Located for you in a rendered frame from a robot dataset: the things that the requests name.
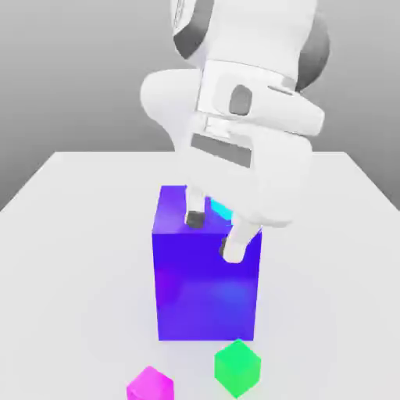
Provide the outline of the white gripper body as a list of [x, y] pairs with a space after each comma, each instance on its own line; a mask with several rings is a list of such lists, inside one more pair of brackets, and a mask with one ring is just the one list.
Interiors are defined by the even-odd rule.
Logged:
[[174, 122], [174, 146], [187, 185], [261, 226], [288, 225], [312, 158], [303, 136], [211, 116]]

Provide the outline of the small cyan cube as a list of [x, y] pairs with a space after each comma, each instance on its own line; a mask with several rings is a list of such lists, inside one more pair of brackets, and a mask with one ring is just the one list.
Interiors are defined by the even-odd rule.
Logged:
[[231, 221], [233, 212], [228, 209], [225, 205], [217, 202], [215, 199], [210, 199], [210, 205], [213, 212], [215, 212], [221, 218]]

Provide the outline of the small green cube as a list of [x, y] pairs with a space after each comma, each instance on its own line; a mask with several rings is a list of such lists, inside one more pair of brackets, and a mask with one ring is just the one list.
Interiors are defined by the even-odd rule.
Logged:
[[260, 371], [261, 358], [241, 339], [214, 355], [214, 377], [234, 398], [259, 382]]

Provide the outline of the small magenta cube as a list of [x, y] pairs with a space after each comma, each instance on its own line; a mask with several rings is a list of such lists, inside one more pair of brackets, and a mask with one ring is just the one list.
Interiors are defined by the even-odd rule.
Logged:
[[173, 380], [147, 366], [127, 386], [127, 400], [174, 400]]

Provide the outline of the large blue box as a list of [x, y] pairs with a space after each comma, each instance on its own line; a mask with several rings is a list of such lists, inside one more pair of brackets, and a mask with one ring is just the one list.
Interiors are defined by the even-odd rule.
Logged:
[[254, 338], [262, 236], [238, 264], [220, 255], [230, 223], [205, 203], [205, 223], [184, 223], [186, 188], [163, 185], [152, 228], [155, 298], [161, 341]]

